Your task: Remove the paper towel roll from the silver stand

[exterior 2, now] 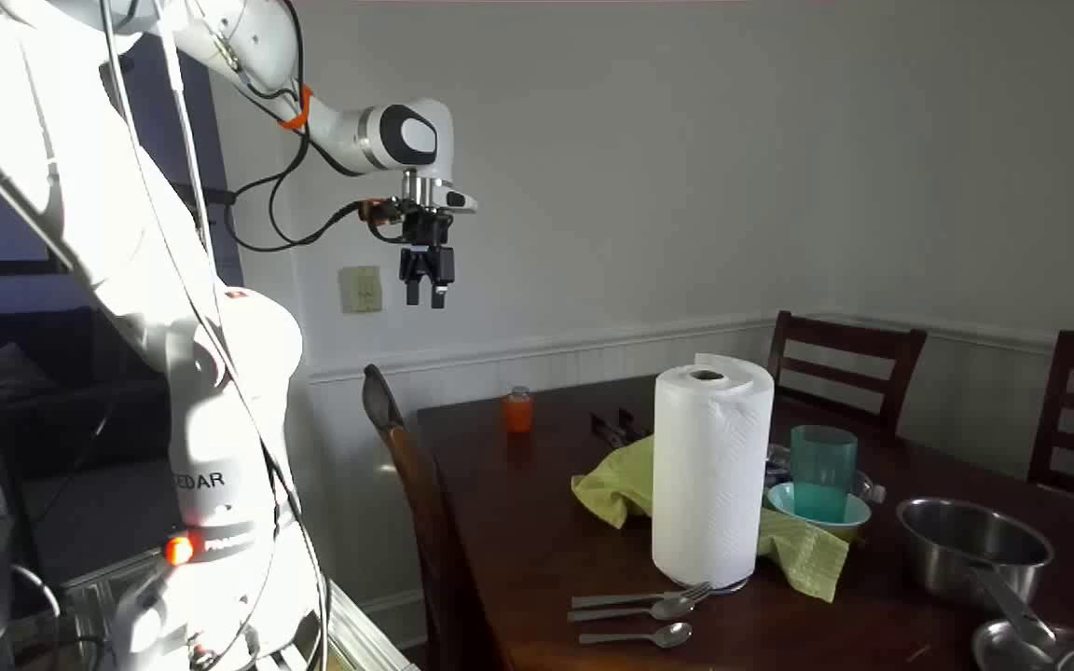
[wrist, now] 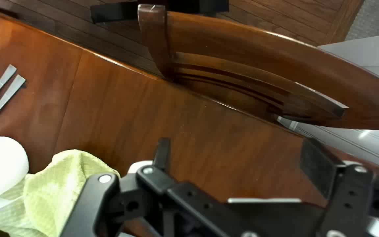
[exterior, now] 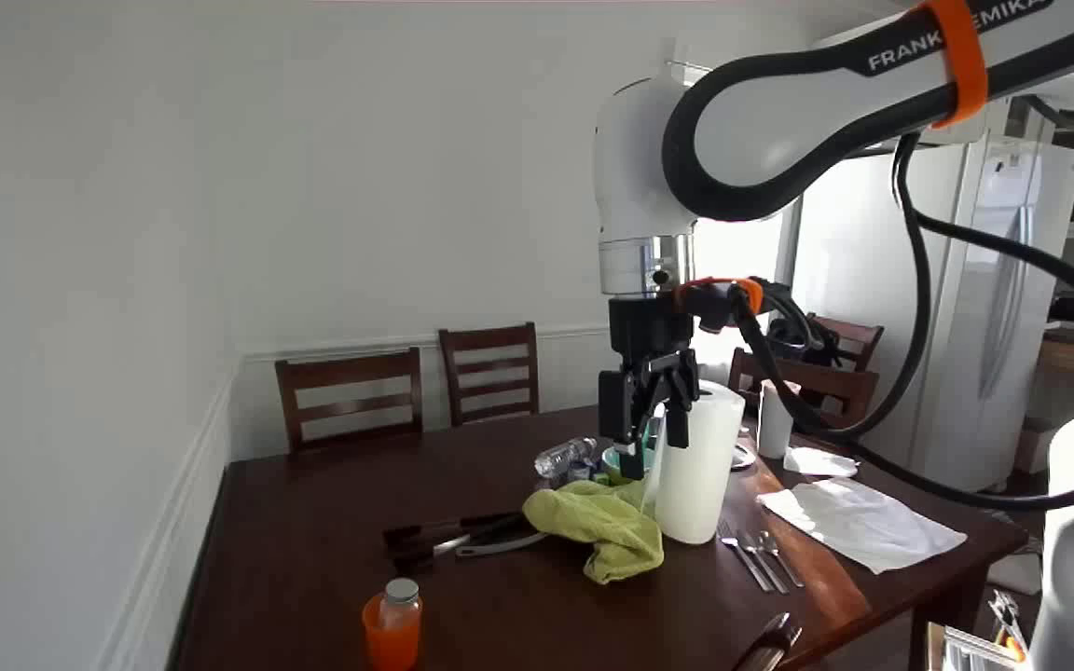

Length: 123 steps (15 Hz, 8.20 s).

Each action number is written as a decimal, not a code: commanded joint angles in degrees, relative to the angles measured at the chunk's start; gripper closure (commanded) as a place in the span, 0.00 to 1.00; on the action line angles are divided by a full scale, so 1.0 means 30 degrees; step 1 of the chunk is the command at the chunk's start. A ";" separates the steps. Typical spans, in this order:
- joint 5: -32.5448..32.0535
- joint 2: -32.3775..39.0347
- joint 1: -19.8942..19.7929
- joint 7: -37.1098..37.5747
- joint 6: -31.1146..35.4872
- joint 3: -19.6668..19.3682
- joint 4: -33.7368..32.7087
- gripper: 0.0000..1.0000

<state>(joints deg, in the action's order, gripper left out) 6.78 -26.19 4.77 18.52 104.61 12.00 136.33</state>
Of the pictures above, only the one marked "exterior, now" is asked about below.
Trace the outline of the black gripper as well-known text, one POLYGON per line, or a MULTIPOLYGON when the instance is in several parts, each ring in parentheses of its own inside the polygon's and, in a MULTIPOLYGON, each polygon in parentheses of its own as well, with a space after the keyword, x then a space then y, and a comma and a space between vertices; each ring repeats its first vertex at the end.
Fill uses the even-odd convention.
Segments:
MULTIPOLYGON (((611 349, 624 358, 626 373, 667 373, 667 443, 691 443, 691 407, 698 398, 698 363, 691 349, 692 318, 672 297, 611 297, 609 302, 611 349)), ((634 379, 626 373, 605 371, 598 376, 598 427, 605 436, 630 443, 634 420, 634 379)))

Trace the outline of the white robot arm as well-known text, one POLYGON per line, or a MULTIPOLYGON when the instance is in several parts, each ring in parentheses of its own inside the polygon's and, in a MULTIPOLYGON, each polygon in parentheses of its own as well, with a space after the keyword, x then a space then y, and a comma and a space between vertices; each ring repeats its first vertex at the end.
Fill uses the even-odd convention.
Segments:
MULTIPOLYGON (((859 38, 766 54, 712 69, 692 87, 643 80, 611 94, 611 116, 598 136, 598 195, 618 195, 634 215, 618 224, 672 229, 684 215, 743 224, 782 208, 853 148, 902 138, 895 190, 918 274, 918 318, 895 389, 866 420, 835 429, 785 398, 820 433, 853 443, 877 429, 913 379, 930 338, 930 263, 920 230, 1024 263, 1074 289, 1074 265, 1032 245, 978 235, 925 215, 907 187, 907 159, 925 128, 955 128, 992 98, 1010 98, 1074 70, 1074 0, 925 0, 859 38), (700 128, 732 136, 732 157, 703 159, 700 128)), ((618 373, 601 373, 601 433, 630 443, 659 403, 672 407, 672 440, 686 446, 686 414, 698 393, 698 358, 686 346, 692 318, 708 332, 743 330, 766 305, 761 280, 676 280, 657 270, 634 292, 609 297, 618 373)))

